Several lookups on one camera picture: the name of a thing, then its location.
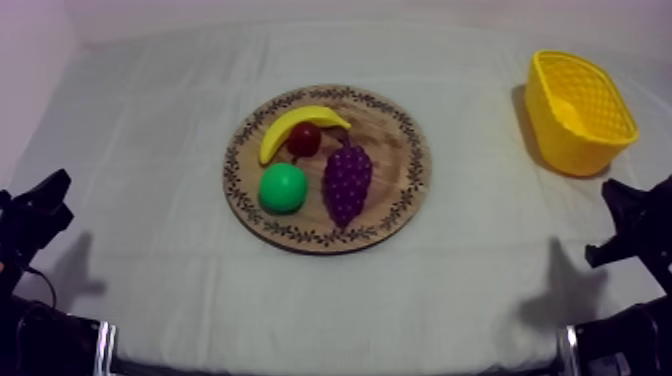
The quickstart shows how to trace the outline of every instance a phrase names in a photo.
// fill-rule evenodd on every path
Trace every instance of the yellow banana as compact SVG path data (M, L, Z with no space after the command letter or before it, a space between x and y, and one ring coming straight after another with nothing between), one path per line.
M320 128L341 126L345 129L352 125L338 116L334 110L324 106L303 106L287 111L271 124L259 149L259 162L267 164L271 161L280 146L287 141L295 125L304 121L315 124Z

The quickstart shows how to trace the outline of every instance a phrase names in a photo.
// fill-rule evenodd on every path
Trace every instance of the plastic basket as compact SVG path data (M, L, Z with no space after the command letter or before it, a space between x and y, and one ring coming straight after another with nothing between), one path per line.
M567 174L598 173L639 137L609 75L568 53L534 54L525 105L542 157Z

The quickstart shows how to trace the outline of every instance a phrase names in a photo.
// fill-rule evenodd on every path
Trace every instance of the wooden plate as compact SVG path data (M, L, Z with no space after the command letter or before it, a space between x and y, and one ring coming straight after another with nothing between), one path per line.
M264 171L259 146L264 133L280 115L306 105L328 106L348 120L353 127L351 142L361 145L373 161L364 211L345 229L330 219L321 191L327 157L341 147L337 139L344 132L341 129L324 131L320 151L296 162L308 178L308 196L298 212L276 216L259 206ZM292 159L282 147L271 163L291 163ZM361 250L399 231L420 208L430 176L429 148L411 117L378 94L339 85L305 87L266 102L236 131L224 160L224 192L242 223L271 244L311 254Z

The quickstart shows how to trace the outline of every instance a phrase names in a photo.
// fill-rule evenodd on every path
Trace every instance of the grape stem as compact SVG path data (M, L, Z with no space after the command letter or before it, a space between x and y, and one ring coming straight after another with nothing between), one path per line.
M338 141L340 141L341 144L343 144L343 146L348 148L350 147L350 137L348 137L347 135L343 138L339 138Z

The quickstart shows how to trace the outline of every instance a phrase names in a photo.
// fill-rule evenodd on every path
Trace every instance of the apple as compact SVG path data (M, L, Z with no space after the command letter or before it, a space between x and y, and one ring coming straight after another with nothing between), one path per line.
M320 149L322 132L316 125L299 123L292 128L287 139L287 150L297 157L312 157Z

